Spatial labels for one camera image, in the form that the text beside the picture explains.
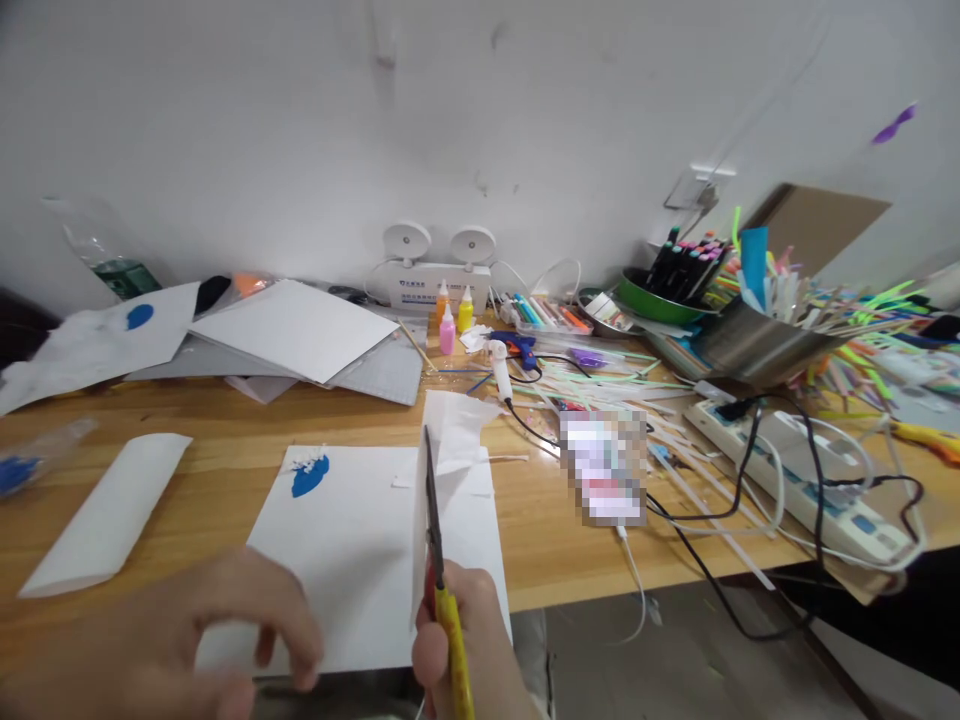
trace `metal container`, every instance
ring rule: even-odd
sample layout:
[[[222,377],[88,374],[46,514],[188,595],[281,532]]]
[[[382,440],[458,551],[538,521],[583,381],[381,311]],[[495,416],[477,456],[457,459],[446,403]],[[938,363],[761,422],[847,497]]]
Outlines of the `metal container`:
[[[714,370],[757,388],[789,380],[850,338],[822,335],[757,312],[739,298],[693,340],[693,349]]]
[[[600,288],[580,288],[580,292],[577,293],[577,305],[580,306],[580,311],[593,322],[593,334],[611,340],[628,340],[643,335],[643,330],[620,330],[587,312],[587,305],[602,292]]]

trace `pink paint bottle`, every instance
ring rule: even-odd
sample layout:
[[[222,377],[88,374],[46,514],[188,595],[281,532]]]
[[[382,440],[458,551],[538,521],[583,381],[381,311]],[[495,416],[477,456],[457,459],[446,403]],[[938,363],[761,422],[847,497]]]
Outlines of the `pink paint bottle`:
[[[457,341],[457,326],[453,322],[453,313],[450,303],[443,310],[443,320],[440,322],[440,352],[444,355],[453,355],[453,345]]]

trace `hand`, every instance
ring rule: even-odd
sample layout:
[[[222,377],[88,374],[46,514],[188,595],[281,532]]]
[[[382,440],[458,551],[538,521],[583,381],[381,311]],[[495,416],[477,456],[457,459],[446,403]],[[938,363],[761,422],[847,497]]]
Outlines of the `hand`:
[[[279,633],[296,687],[323,657],[320,627],[293,574],[249,548],[229,551],[91,616],[0,685],[0,716],[19,720],[247,720],[256,689],[238,671],[194,673],[209,625],[260,625],[256,661]]]
[[[443,568],[444,582],[457,597],[476,719],[539,718],[503,625],[497,587],[490,573],[465,570],[448,560],[443,561]],[[426,592],[432,597],[432,567],[427,575]],[[417,613],[417,639],[413,643],[413,674],[427,694],[427,717],[441,720],[455,720],[447,668],[448,649],[443,628],[433,621],[427,605],[421,603]]]

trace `scissor blade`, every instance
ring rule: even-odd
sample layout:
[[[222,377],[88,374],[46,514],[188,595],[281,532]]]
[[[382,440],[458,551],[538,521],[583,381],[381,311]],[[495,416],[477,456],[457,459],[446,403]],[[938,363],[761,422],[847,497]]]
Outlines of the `scissor blade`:
[[[430,447],[430,430],[423,426],[423,435],[427,442],[427,540],[433,554],[433,570],[437,578],[437,587],[443,589],[443,541],[440,537],[440,510],[437,507],[437,483],[433,474],[433,448]]]

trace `paint bottle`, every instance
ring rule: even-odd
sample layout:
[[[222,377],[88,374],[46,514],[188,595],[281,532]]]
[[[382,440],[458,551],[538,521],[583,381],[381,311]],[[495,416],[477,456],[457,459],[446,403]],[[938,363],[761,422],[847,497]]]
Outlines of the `paint bottle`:
[[[443,320],[440,321],[440,352],[444,355],[453,355],[453,345],[457,341],[457,328],[453,324],[453,311],[450,304],[443,309]]]
[[[470,294],[470,286],[463,291],[463,298],[460,300],[460,309],[457,310],[457,330],[466,332],[473,327],[473,296]]]
[[[440,281],[440,292],[437,293],[437,325],[443,322],[447,305],[450,304],[450,291],[447,290],[447,281]]]

